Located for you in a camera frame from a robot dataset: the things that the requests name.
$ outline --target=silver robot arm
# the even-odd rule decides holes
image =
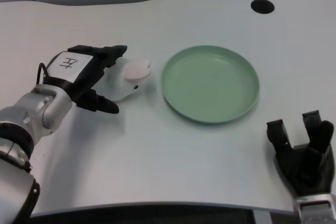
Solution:
[[[0,110],[0,224],[23,223],[33,211],[40,186],[29,159],[43,136],[52,134],[72,107],[118,113],[118,106],[92,89],[127,46],[75,46],[40,64],[37,84],[14,106]],[[43,69],[43,83],[39,84]]]
[[[39,185],[29,158],[41,137],[54,132],[72,107],[61,88],[36,85],[12,107],[0,111],[0,223],[29,218]]]

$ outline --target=cable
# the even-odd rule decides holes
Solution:
[[[38,65],[38,70],[37,70],[37,79],[36,79],[36,84],[40,83],[40,76],[41,76],[41,69],[43,69],[44,74],[46,75],[46,77],[49,77],[48,71],[46,66],[43,63],[40,63]]]

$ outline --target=white table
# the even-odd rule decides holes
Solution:
[[[1,108],[33,88],[40,62],[78,44],[124,44],[125,57],[152,62],[152,82],[118,103],[120,114],[73,106],[35,147],[32,174],[41,195],[34,213],[167,201],[292,211],[266,122],[283,119],[292,145],[308,141],[302,113],[318,109],[336,123],[336,0],[269,0],[275,11],[268,15],[255,13],[252,1],[1,3]],[[162,68],[196,45],[228,48],[255,67],[260,99],[249,114],[199,125],[167,106]]]

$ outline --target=robotic hand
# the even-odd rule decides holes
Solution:
[[[276,151],[276,164],[296,197],[294,210],[303,224],[335,224],[335,196],[331,194],[334,160],[332,123],[319,111],[303,114],[309,144],[291,147],[282,120],[267,123],[267,136]]]
[[[119,113],[112,101],[91,89],[116,64],[127,46],[75,46],[39,65],[37,83],[12,107],[0,111],[0,224],[29,218],[40,188],[29,158],[41,137],[53,133],[72,107]],[[43,83],[39,84],[43,69]]]

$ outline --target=black robotic finger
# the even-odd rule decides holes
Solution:
[[[77,107],[90,111],[102,111],[110,114],[118,114],[119,107],[109,99],[101,95],[97,95],[96,91],[90,89],[85,94],[83,94],[79,99],[74,101]]]
[[[284,149],[291,149],[288,134],[282,120],[267,123],[267,137],[273,144],[277,153],[283,151]]]
[[[295,196],[330,193],[334,177],[331,149],[333,124],[318,111],[303,114],[310,142],[290,147],[282,120],[267,123],[267,136],[276,149],[277,167]]]

